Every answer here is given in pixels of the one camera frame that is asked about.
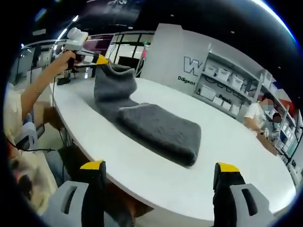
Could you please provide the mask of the person's left hand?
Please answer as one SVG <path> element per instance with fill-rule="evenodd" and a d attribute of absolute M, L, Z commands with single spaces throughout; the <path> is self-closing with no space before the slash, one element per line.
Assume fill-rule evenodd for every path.
<path fill-rule="evenodd" d="M 51 64 L 55 74 L 60 74 L 66 70 L 68 68 L 68 61 L 75 58 L 76 54 L 72 51 L 66 51 L 60 54 L 60 56 L 57 57 Z"/>

